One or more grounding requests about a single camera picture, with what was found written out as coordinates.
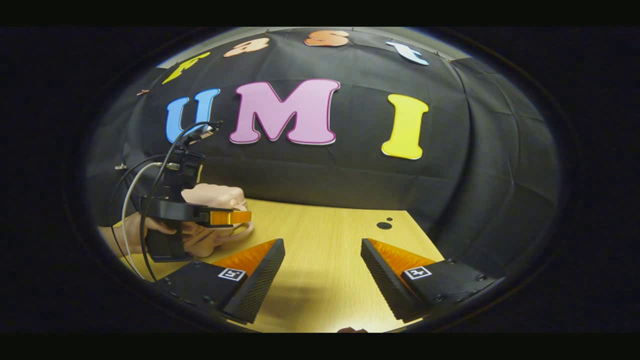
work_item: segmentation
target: blue letter u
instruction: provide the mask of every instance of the blue letter u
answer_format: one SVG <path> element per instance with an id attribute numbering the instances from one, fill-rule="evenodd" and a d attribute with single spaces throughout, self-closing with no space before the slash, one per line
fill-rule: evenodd
<path id="1" fill-rule="evenodd" d="M 209 117 L 211 116 L 211 103 L 213 102 L 213 98 L 218 94 L 220 94 L 220 89 L 210 89 L 194 96 L 194 99 L 198 102 L 194 124 L 196 122 L 209 121 Z M 166 107 L 168 112 L 166 116 L 166 138 L 170 143 L 173 143 L 182 130 L 184 130 L 182 126 L 180 126 L 180 122 L 182 121 L 182 109 L 187 102 L 189 102 L 188 97 L 181 97 L 180 99 L 172 101 Z M 196 129 L 198 128 L 194 127 L 185 135 Z"/>

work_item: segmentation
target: black fabric backdrop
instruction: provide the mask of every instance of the black fabric backdrop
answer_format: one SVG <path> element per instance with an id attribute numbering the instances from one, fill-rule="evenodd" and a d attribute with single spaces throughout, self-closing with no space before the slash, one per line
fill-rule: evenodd
<path id="1" fill-rule="evenodd" d="M 96 174 L 93 169 L 99 168 L 101 175 L 89 182 L 99 223 L 113 224 L 120 214 L 119 206 L 110 217 L 103 210 L 110 194 L 104 185 L 116 179 L 113 166 L 122 159 L 131 166 L 168 150 L 167 105 L 190 98 L 182 112 L 186 128 L 195 121 L 193 97 L 219 88 L 210 120 L 223 124 L 193 147 L 207 156 L 202 182 L 238 186 L 256 199 L 406 209 L 447 258 L 462 258 L 494 276 L 506 274 L 514 262 L 521 265 L 520 256 L 536 245 L 554 214 L 559 186 L 553 139 L 526 95 L 473 58 L 449 63 L 412 45 L 429 62 L 418 65 L 385 44 L 397 40 L 350 29 L 344 29 L 347 45 L 305 45 L 316 30 L 274 31 L 221 45 L 206 50 L 208 56 L 164 85 L 179 63 L 161 75 L 160 69 L 150 71 L 128 90 L 95 133 L 89 171 Z M 223 57 L 233 46 L 261 37 L 269 38 L 266 48 Z M 302 81 L 316 78 L 340 82 L 330 110 L 335 143 L 288 141 L 284 134 L 293 119 L 275 142 L 264 135 L 252 144 L 229 141 L 240 103 L 237 87 L 267 81 L 285 99 Z M 150 92 L 136 97 L 142 88 Z M 390 94 L 429 106 L 422 119 L 419 160 L 380 150 L 394 121 Z M 256 130 L 263 133 L 260 126 Z M 140 189 L 148 191 L 155 173 L 143 178 Z M 121 203 L 124 187 L 118 196 Z M 446 219 L 439 221 L 445 210 Z"/>

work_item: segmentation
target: orange block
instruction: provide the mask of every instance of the orange block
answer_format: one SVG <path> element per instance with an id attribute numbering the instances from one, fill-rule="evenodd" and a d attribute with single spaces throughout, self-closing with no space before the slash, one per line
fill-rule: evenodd
<path id="1" fill-rule="evenodd" d="M 249 249 L 235 253 L 231 256 L 216 261 L 212 265 L 222 266 L 223 268 L 232 268 L 237 270 L 244 270 L 247 277 L 258 267 L 262 259 L 267 255 L 273 244 L 277 239 L 261 243 Z"/>

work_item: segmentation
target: black cable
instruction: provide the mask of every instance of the black cable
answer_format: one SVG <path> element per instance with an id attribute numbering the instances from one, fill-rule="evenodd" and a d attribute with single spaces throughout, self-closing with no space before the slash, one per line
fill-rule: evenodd
<path id="1" fill-rule="evenodd" d="M 166 168 L 166 164 L 169 162 L 169 157 L 173 154 L 173 151 L 175 150 L 176 146 L 178 146 L 178 144 L 180 143 L 180 141 L 182 140 L 182 137 L 184 136 L 185 133 L 187 133 L 189 130 L 193 129 L 196 126 L 200 126 L 200 125 L 211 125 L 212 127 L 216 127 L 217 124 L 212 123 L 212 122 L 197 122 L 189 127 L 187 127 L 185 130 L 182 130 L 182 132 L 180 133 L 180 135 L 178 135 L 178 137 L 175 139 L 175 141 L 173 142 L 173 144 L 171 145 L 171 147 L 169 148 L 169 151 L 166 153 L 166 156 L 164 158 L 164 161 L 162 163 L 162 165 L 160 166 L 160 171 L 157 173 L 156 175 L 156 179 L 154 180 L 154 184 L 151 186 L 151 191 L 149 192 L 149 194 L 147 195 L 147 199 L 145 200 L 144 204 L 142 205 L 142 211 L 140 211 L 140 244 L 142 247 L 142 256 L 143 258 L 145 258 L 145 264 L 147 265 L 147 270 L 149 270 L 149 274 L 151 274 L 151 278 L 153 278 L 154 281 L 157 281 L 153 270 L 151 270 L 151 265 L 149 264 L 149 260 L 147 257 L 147 250 L 145 249 L 146 244 L 145 244 L 145 219 L 147 218 L 147 212 L 149 211 L 149 204 L 151 203 L 151 197 L 153 196 L 160 178 L 162 177 L 162 174 L 164 173 L 164 170 Z"/>
<path id="2" fill-rule="evenodd" d="M 116 187 L 113 189 L 113 193 L 111 194 L 111 198 L 109 200 L 109 209 L 107 210 L 107 216 L 110 217 L 111 216 L 111 209 L 113 208 L 113 201 L 115 200 L 116 197 L 116 193 L 118 192 L 118 188 L 120 187 L 120 185 L 122 184 L 123 181 L 125 181 L 127 179 L 127 176 L 136 168 L 138 168 L 140 165 L 146 163 L 147 161 L 150 160 L 154 160 L 156 158 L 163 158 L 164 155 L 154 155 L 154 156 L 150 156 L 144 160 L 142 160 L 141 162 L 137 163 L 135 166 L 133 166 L 132 168 L 130 168 L 129 170 L 127 170 L 127 172 L 124 173 L 124 175 L 120 178 L 120 180 L 118 181 L 118 184 L 116 184 Z M 131 269 L 133 269 L 133 266 L 129 263 L 129 260 L 127 259 L 127 257 L 124 254 L 124 251 L 122 251 L 122 248 L 120 247 L 120 244 L 118 243 L 118 238 L 116 237 L 116 231 L 113 229 L 113 225 L 110 226 L 111 228 L 111 234 L 113 234 L 113 239 L 116 241 L 116 245 L 118 246 L 118 250 L 120 250 L 120 253 L 122 254 L 122 257 L 125 259 L 125 261 L 127 262 L 127 264 L 129 265 L 129 267 Z"/>

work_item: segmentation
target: person's arm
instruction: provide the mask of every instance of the person's arm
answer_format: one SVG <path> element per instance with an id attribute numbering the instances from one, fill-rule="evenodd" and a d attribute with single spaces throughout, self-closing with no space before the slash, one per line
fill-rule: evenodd
<path id="1" fill-rule="evenodd" d="M 128 218 L 125 219 L 125 231 L 127 232 L 127 243 L 129 244 L 129 250 L 131 254 L 141 254 L 142 247 L 140 245 L 140 213 L 135 213 Z M 145 219 L 145 236 L 148 233 L 148 230 L 157 230 L 164 234 L 175 234 L 174 229 L 170 229 L 162 222 L 159 222 L 153 218 Z M 122 249 L 122 253 L 118 249 L 118 245 L 116 244 L 116 240 L 113 238 L 113 234 L 111 233 L 110 227 L 98 227 L 100 234 L 104 238 L 104 240 L 111 248 L 111 251 L 118 256 L 122 257 L 122 253 L 127 254 L 127 247 L 124 243 L 124 235 L 122 234 L 122 225 L 118 227 L 114 227 L 113 230 L 116 233 L 117 242 Z"/>

